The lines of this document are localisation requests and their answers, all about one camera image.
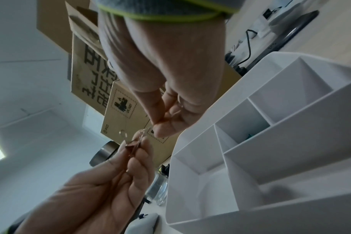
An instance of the table surface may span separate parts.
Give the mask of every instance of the table surface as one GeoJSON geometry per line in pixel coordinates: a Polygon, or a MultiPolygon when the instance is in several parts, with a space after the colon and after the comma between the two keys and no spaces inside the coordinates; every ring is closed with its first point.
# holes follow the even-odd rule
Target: table surface
{"type": "MultiPolygon", "coordinates": [[[[280,51],[313,54],[351,65],[351,0],[316,0],[305,9],[305,13],[314,10],[319,10],[320,14],[280,51]]],[[[242,66],[251,63],[276,37],[275,34],[270,33],[263,39],[258,37],[252,39],[251,58],[242,66]]],[[[238,49],[247,50],[247,45],[242,44],[238,49]]],[[[195,125],[180,135],[174,153],[206,129],[206,127],[201,126],[203,125],[202,121],[195,125]]],[[[165,206],[159,207],[156,204],[143,206],[142,213],[154,212],[159,214],[155,234],[180,233],[166,224],[165,206]]]]}

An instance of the white mouse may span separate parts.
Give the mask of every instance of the white mouse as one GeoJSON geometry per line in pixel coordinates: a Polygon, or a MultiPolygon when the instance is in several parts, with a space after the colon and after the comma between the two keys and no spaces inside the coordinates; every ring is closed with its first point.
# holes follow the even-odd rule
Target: white mouse
{"type": "Polygon", "coordinates": [[[140,214],[128,225],[124,234],[153,234],[158,216],[157,213],[140,214]]]}

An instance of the person's right hand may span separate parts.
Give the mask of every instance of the person's right hand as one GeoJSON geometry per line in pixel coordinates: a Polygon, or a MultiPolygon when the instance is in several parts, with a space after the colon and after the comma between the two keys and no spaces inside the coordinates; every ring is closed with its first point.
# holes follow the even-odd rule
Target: person's right hand
{"type": "Polygon", "coordinates": [[[160,23],[101,10],[99,29],[110,63],[149,115],[156,137],[185,130],[213,104],[223,74],[223,17],[160,23]]]}

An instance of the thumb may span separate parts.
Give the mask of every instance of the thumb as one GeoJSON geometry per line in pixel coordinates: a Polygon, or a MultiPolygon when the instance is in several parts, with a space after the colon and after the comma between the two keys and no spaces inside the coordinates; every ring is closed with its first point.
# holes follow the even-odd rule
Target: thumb
{"type": "Polygon", "coordinates": [[[107,183],[127,169],[130,152],[122,142],[116,154],[97,166],[75,174],[65,185],[101,185],[107,183]]]}

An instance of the desk organizer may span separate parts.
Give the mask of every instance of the desk organizer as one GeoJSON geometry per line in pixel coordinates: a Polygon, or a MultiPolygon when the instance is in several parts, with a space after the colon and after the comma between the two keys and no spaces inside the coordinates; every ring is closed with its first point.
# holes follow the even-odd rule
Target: desk organizer
{"type": "Polygon", "coordinates": [[[351,67],[271,53],[228,93],[253,76],[266,82],[172,156],[168,225],[182,233],[351,231],[351,67]]]}

